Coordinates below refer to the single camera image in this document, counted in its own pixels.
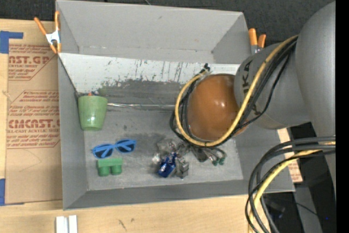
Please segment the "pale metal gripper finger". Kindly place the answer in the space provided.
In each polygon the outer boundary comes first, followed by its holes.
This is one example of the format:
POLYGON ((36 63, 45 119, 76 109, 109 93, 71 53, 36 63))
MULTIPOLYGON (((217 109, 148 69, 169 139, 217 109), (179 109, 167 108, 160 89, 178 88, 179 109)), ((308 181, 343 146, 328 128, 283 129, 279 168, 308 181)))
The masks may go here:
POLYGON ((177 155, 186 155, 191 150, 191 145, 184 142, 178 145, 177 148, 175 148, 175 153, 177 155))
POLYGON ((183 157, 176 159, 176 175, 180 178, 184 178, 189 173, 189 162, 183 157))

